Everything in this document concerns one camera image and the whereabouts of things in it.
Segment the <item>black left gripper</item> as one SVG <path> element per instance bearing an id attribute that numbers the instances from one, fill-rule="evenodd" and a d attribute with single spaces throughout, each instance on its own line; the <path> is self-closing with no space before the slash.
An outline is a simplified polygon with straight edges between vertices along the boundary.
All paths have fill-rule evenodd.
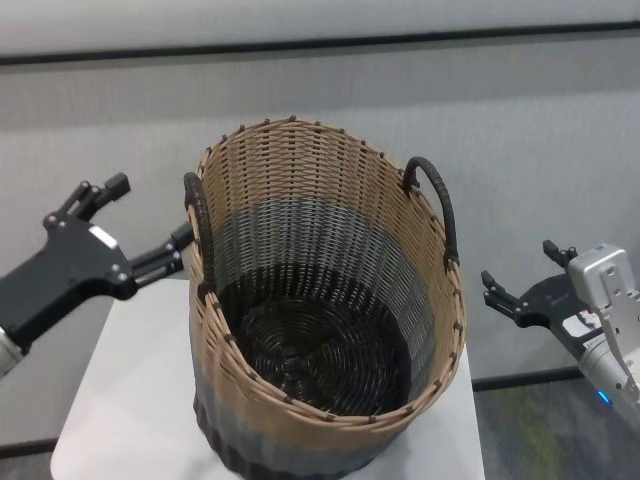
<path id="1" fill-rule="evenodd" d="M 31 345 L 88 299 L 127 300 L 138 289 L 184 270 L 182 251 L 194 240 L 189 222 L 130 261 L 113 236 L 89 223 L 130 190 L 123 172 L 102 186 L 84 180 L 47 215 L 48 225 L 65 225 L 51 228 L 44 247 L 1 278 L 1 327 L 13 343 Z"/>

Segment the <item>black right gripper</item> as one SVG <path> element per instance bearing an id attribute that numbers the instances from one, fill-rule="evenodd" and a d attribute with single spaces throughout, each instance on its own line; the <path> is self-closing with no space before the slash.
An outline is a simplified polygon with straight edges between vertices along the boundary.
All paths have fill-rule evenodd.
<path id="1" fill-rule="evenodd" d="M 546 239 L 543 253 L 553 263 L 568 272 L 576 248 L 560 249 Z M 553 276 L 536 283 L 519 299 L 511 295 L 487 271 L 481 272 L 485 305 L 510 318 L 519 328 L 543 327 L 549 330 L 562 346 L 580 360 L 588 347 L 603 333 L 600 321 L 582 302 L 567 274 Z"/>

